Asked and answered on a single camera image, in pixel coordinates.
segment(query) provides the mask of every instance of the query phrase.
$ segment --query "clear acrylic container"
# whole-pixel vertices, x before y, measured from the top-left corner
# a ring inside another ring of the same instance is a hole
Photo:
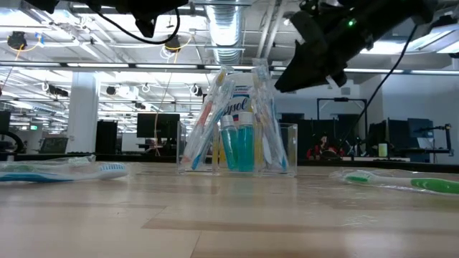
[[[183,123],[178,124],[177,137],[177,171],[180,174],[199,174],[214,176],[295,176],[297,172],[298,160],[298,126],[296,124],[280,124],[283,146],[288,160],[288,169],[284,171],[281,168],[270,166],[263,158],[262,150],[262,133],[261,129],[255,126],[255,169],[253,172],[231,171],[227,168],[226,158],[224,156],[222,137],[219,125],[214,126],[214,137],[210,144],[209,150],[202,166],[196,170],[188,166],[181,165],[181,159],[188,141],[191,128],[186,128]]]

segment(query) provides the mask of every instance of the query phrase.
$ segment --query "green toothbrush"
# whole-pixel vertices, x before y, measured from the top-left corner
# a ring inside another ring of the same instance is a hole
[[[376,176],[368,171],[356,171],[346,174],[344,179],[364,185],[402,186],[443,194],[459,194],[459,182],[439,178],[392,178]]]

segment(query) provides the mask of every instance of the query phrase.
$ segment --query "green light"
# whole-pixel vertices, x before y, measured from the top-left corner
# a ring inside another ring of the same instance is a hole
[[[357,21],[356,21],[355,19],[352,19],[352,20],[348,21],[347,25],[348,25],[349,27],[352,27],[352,26],[355,25],[356,23],[357,23]]]

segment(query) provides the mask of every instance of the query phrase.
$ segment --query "plastic wrap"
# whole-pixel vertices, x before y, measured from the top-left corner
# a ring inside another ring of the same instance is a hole
[[[252,109],[257,123],[261,124],[263,155],[269,169],[288,169],[288,159],[280,135],[280,127],[275,118],[274,89],[269,85],[270,74],[266,59],[254,59],[255,86],[250,91]]]
[[[459,176],[402,170],[341,169],[330,178],[343,183],[459,196]]]
[[[229,71],[230,68],[222,67],[212,82],[180,160],[182,169],[196,170],[206,158],[214,126],[223,115],[235,89],[235,82],[227,79]]]
[[[0,181],[62,182],[111,179],[126,176],[121,163],[96,163],[95,156],[57,158],[47,161],[0,162]]]

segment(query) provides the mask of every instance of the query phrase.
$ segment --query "table surface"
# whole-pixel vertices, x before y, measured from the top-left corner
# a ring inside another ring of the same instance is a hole
[[[2,257],[458,257],[459,198],[297,178],[178,176],[0,184]]]

